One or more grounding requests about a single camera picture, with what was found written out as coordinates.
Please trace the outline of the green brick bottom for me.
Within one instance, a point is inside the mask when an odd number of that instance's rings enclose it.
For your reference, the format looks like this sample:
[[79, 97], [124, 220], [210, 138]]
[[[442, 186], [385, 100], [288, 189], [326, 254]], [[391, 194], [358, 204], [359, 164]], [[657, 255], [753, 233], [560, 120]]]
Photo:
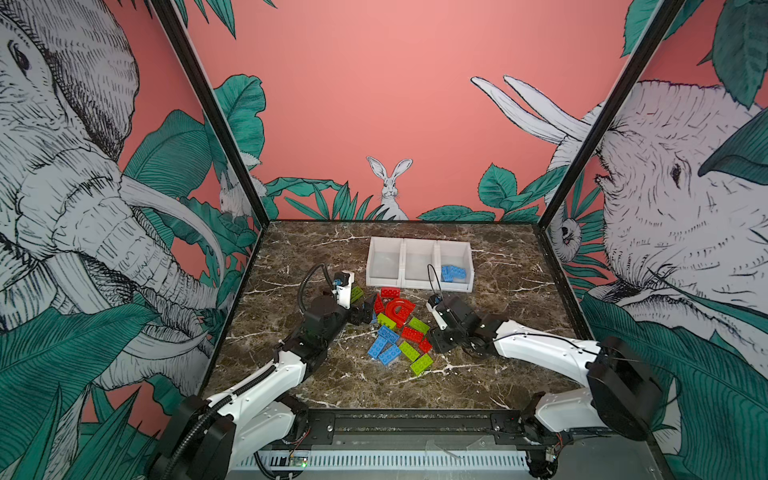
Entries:
[[425, 373], [434, 363], [432, 357], [428, 354], [421, 355], [411, 365], [410, 369], [414, 376], [418, 377]]

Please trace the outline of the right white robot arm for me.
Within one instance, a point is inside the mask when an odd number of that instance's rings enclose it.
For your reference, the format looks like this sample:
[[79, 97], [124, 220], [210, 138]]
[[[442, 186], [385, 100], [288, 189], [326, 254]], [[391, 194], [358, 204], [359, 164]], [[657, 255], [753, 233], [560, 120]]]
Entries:
[[438, 353], [462, 348], [482, 356], [521, 360], [576, 382], [576, 390], [544, 393], [521, 418], [526, 436], [604, 429], [644, 441], [660, 407], [662, 388], [649, 364], [623, 340], [579, 340], [545, 333], [499, 315], [476, 313], [456, 295], [426, 303], [438, 328], [428, 341]]

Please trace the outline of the blue brick bottom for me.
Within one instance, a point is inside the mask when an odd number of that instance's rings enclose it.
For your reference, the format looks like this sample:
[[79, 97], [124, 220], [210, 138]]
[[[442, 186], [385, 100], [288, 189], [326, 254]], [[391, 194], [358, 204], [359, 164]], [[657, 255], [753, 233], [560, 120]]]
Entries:
[[467, 272], [464, 268], [456, 266], [456, 265], [443, 265], [448, 266], [451, 271], [451, 275], [453, 276], [453, 281], [464, 281], [467, 278]]

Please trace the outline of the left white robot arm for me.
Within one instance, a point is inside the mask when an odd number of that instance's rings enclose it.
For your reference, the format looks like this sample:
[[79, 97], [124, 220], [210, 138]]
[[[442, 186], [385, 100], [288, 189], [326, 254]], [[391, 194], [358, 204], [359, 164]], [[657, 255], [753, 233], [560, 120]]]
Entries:
[[301, 440], [310, 430], [307, 406], [288, 391], [317, 371], [347, 324], [372, 321], [375, 303], [374, 295], [348, 307], [332, 295], [313, 299], [270, 362], [223, 392], [181, 403], [147, 462], [146, 477], [224, 479], [262, 447]]

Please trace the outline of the white three-compartment bin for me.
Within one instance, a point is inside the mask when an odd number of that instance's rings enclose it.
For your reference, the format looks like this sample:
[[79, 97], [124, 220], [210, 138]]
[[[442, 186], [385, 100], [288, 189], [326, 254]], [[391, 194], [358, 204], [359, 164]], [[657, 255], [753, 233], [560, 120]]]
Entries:
[[[443, 282], [441, 267], [456, 265], [467, 272], [464, 281]], [[468, 242], [414, 238], [371, 237], [365, 283], [369, 287], [471, 293], [474, 284], [472, 249]]]

